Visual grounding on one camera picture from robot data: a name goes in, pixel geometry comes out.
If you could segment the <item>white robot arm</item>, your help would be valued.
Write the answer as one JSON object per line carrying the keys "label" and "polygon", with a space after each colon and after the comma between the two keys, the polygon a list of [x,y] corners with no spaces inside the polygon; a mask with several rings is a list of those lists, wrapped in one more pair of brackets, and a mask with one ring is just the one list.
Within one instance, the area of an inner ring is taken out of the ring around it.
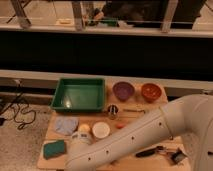
{"label": "white robot arm", "polygon": [[152,110],[92,145],[70,141],[66,171],[94,171],[142,148],[169,138],[193,134],[193,171],[213,171],[213,96],[187,95]]}

